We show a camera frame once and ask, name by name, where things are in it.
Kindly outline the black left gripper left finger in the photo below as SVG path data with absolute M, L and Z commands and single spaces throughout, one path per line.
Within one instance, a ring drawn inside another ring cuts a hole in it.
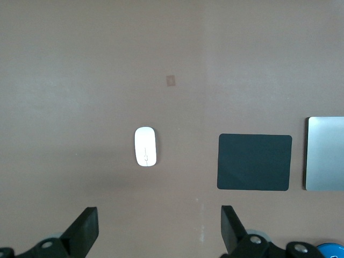
M 18 255 L 12 248 L 2 247 L 1 257 L 86 257 L 98 235 L 98 210 L 88 207 L 60 237 L 42 240 Z

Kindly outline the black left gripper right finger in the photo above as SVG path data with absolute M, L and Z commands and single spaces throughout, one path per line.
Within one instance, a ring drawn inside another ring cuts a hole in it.
M 293 241 L 282 249 L 263 236 L 247 233 L 230 205 L 221 207 L 221 236 L 227 250 L 222 257 L 323 257 L 317 247 L 307 242 Z

